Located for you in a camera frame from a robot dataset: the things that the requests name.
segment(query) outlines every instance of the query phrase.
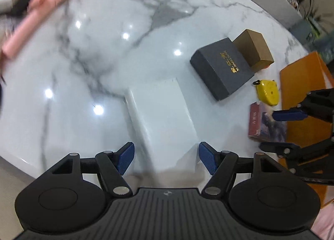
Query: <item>pink handle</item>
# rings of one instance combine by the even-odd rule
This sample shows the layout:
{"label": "pink handle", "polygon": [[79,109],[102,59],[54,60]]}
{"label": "pink handle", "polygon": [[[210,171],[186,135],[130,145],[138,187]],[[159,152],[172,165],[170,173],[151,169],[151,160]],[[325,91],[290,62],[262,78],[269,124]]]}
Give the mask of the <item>pink handle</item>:
{"label": "pink handle", "polygon": [[2,46],[8,58],[14,58],[43,20],[64,0],[31,0],[29,14]]}

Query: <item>ridged black panel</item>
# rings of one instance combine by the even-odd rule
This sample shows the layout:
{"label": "ridged black panel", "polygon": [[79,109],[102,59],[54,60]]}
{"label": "ridged black panel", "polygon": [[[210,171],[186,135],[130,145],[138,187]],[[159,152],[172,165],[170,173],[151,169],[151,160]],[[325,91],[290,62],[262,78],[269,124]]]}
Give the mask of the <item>ridged black panel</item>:
{"label": "ridged black panel", "polygon": [[115,200],[95,224],[67,235],[25,231],[17,240],[316,240],[312,232],[270,236],[243,227],[218,200],[197,189],[141,188],[132,198]]}

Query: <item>marble table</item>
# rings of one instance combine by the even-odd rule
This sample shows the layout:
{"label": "marble table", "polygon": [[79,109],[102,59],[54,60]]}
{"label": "marble table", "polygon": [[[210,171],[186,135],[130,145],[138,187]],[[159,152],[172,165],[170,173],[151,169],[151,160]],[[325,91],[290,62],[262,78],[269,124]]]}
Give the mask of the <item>marble table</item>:
{"label": "marble table", "polygon": [[[196,49],[234,40],[244,29],[263,34],[275,63],[216,102],[189,60]],[[136,144],[125,90],[176,77],[199,141],[252,157],[258,151],[247,137],[249,105],[257,101],[252,82],[279,83],[279,71],[304,55],[250,0],[68,0],[6,69],[0,156],[38,177],[70,152],[94,157]],[[209,174],[201,163],[196,171],[172,185],[203,186]],[[125,177],[132,187],[150,185],[135,168]]]}

